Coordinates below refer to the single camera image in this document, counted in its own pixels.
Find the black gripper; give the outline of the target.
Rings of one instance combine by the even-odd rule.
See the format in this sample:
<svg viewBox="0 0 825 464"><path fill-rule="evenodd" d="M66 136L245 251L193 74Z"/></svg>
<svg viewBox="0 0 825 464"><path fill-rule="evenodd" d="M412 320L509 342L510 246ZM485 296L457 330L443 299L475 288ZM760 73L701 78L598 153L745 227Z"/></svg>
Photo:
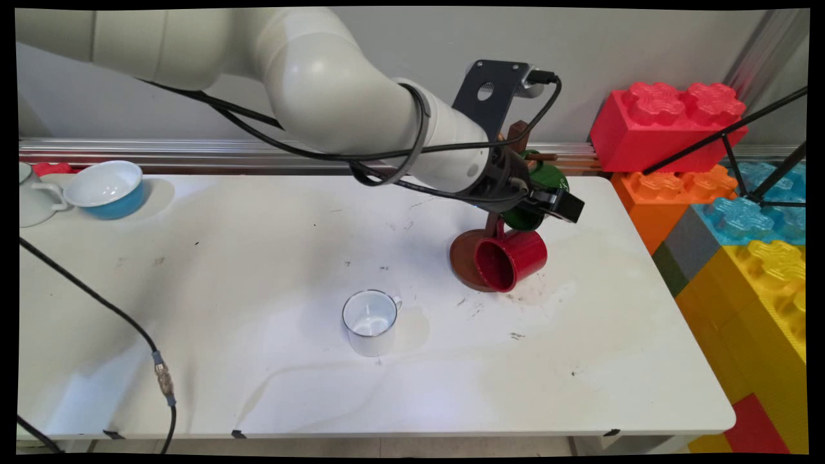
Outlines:
<svg viewBox="0 0 825 464"><path fill-rule="evenodd" d="M484 211L533 208L545 215L575 224L585 202L562 188L536 188L530 168L519 153L507 145L491 149L478 181L474 183L474 205Z"/></svg>

